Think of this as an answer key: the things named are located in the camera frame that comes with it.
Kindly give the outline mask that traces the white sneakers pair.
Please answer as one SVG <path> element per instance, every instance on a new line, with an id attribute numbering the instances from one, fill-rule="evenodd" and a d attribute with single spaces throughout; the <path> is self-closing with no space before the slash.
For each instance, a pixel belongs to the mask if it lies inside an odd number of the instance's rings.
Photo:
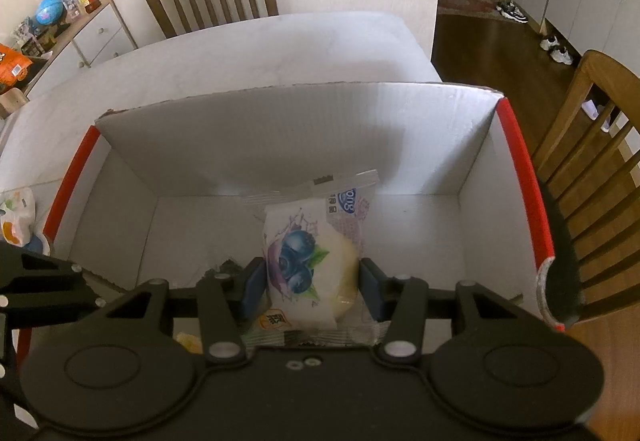
<path id="1" fill-rule="evenodd" d="M 541 39 L 539 47 L 548 53 L 549 58 L 558 64 L 571 66 L 574 59 L 565 46 L 562 46 L 559 38 L 550 35 Z"/>

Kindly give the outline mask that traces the orange snack bag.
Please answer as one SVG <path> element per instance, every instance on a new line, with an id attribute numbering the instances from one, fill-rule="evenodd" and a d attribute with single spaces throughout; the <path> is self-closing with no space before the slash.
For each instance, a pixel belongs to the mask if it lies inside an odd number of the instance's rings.
<path id="1" fill-rule="evenodd" d="M 0 45 L 0 92 L 3 94 L 25 79 L 31 65 L 32 60 L 28 57 L 8 46 Z"/>

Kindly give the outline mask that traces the blue globe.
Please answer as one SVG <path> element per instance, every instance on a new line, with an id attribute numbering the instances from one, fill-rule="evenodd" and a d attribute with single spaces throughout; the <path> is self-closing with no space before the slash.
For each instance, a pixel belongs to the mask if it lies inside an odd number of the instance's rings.
<path id="1" fill-rule="evenodd" d="M 40 25 L 52 25 L 62 19 L 64 12 L 63 0 L 42 0 L 37 7 L 35 19 Z"/>

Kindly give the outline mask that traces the blueberry bread package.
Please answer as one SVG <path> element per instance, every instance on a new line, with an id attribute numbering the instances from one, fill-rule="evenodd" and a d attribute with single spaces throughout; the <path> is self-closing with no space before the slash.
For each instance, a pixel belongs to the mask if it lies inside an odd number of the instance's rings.
<path id="1" fill-rule="evenodd" d="M 338 328 L 357 301 L 364 221 L 377 185 L 378 172 L 371 169 L 244 198 L 264 224 L 270 308 L 257 320 L 260 329 Z"/>

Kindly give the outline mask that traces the yellow round object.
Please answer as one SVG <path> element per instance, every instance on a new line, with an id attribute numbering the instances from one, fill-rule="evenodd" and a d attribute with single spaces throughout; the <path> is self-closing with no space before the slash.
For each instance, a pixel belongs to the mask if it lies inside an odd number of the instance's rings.
<path id="1" fill-rule="evenodd" d="M 203 344 L 200 337 L 185 333 L 184 331 L 179 331 L 175 339 L 177 343 L 180 343 L 180 345 L 186 348 L 190 353 L 203 353 Z"/>

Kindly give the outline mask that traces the dark sneakers pair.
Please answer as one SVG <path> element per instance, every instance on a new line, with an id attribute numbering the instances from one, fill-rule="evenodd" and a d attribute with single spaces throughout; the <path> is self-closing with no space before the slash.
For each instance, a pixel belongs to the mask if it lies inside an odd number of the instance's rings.
<path id="1" fill-rule="evenodd" d="M 500 16 L 503 16 L 505 19 L 519 24 L 528 23 L 528 17 L 521 12 L 521 9 L 518 8 L 513 1 L 499 1 L 496 5 L 496 10 L 500 13 Z"/>

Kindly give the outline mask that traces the wooden chair right side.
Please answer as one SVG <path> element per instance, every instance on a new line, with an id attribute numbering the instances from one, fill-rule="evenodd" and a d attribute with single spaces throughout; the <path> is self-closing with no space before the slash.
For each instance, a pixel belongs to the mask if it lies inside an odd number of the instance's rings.
<path id="1" fill-rule="evenodd" d="M 533 164 L 555 257 L 537 276 L 540 312 L 557 328 L 638 305 L 639 78 L 601 51 L 578 64 Z"/>

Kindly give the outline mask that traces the orange print plastic bag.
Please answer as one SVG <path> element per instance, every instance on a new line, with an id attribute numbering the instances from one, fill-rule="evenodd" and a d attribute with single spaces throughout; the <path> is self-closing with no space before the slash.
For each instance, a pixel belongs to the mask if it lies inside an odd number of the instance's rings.
<path id="1" fill-rule="evenodd" d="M 36 201 L 31 188 L 12 191 L 1 198 L 1 236 L 8 244 L 26 246 L 36 222 Z"/>

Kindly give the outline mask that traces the white drawer cabinet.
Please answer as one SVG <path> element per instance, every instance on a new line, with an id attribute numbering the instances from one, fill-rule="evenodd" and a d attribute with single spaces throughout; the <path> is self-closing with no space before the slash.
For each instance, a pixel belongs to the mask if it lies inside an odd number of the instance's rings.
<path id="1" fill-rule="evenodd" d="M 51 57 L 24 90 L 29 100 L 138 48 L 115 1 L 100 1 L 99 8 L 70 24 L 56 40 Z"/>

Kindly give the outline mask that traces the red white cardboard box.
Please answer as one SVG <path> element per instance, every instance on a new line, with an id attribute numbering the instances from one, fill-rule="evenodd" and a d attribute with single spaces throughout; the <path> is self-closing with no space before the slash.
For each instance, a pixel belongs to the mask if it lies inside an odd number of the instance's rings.
<path id="1" fill-rule="evenodd" d="M 419 364 L 434 277 L 454 292 L 456 327 L 431 356 L 434 376 L 557 383 L 592 354 L 506 300 L 552 257 L 507 112 L 487 89 L 348 83 L 106 114 L 68 174 L 81 193 L 58 216 L 64 241 L 131 301 L 166 301 L 196 276 L 209 366 L 246 363 L 235 325 L 264 302 L 320 329 L 358 301 L 390 324 L 366 360 Z"/>

